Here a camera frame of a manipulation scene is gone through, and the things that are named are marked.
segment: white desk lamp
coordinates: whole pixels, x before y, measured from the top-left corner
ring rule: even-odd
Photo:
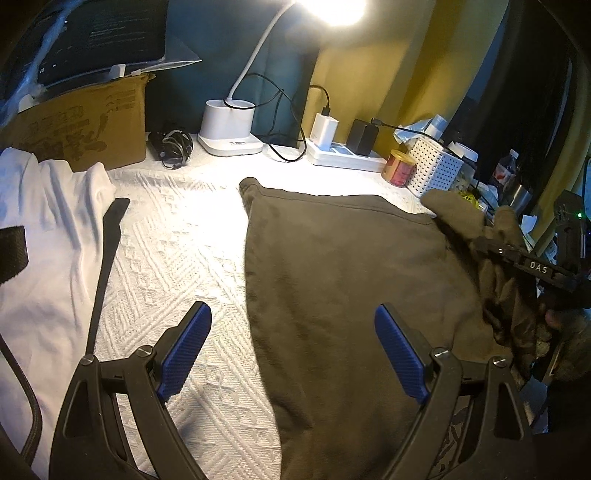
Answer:
[[[341,26],[352,25],[363,17],[366,0],[290,0],[281,7],[263,32],[244,70],[226,98],[226,103],[232,106],[250,109],[230,108],[224,104],[224,100],[210,100],[206,104],[201,131],[197,139],[211,155],[231,157],[262,151],[263,142],[251,133],[252,119],[255,113],[255,109],[252,108],[254,104],[245,100],[234,100],[233,96],[277,21],[297,2],[303,4],[311,13],[329,25]]]

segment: white perforated basket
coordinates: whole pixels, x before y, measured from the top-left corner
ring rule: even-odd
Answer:
[[[448,190],[456,179],[462,161],[444,152],[433,140],[419,138],[408,154],[417,161],[408,189],[417,197],[431,189]]]

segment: white t-shirt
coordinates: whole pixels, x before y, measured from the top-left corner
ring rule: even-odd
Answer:
[[[86,340],[103,255],[102,218],[115,198],[104,166],[72,173],[13,148],[0,155],[0,228],[24,225],[29,264],[0,286],[0,333],[43,415],[33,470],[47,478],[61,404]],[[0,356],[0,423],[17,450],[31,427],[27,398]]]

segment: yellow curtain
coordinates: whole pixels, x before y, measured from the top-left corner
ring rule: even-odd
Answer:
[[[507,5],[508,0],[370,0],[357,29],[327,40],[312,77],[331,95],[332,116],[339,120],[335,140],[346,140],[355,118],[409,124],[439,113],[450,120]],[[307,134],[323,102],[320,92],[310,92]],[[387,156],[395,146],[392,132],[384,129],[377,152]]]
[[[538,222],[531,233],[537,241],[535,250],[542,253],[554,236],[554,201],[563,190],[573,190],[585,156],[591,153],[591,74],[583,60],[575,61],[576,97],[569,133],[550,181],[542,193],[536,213]]]

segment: blue gripper pad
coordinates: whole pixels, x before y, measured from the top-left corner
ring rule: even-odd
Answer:
[[[162,361],[157,394],[163,401],[168,401],[172,395],[181,391],[211,328],[212,311],[206,303],[198,302],[193,305],[177,327],[165,332],[166,335],[169,330],[183,329]]]
[[[429,398],[425,385],[425,365],[384,305],[375,312],[375,331],[402,384],[404,392],[423,404]]]

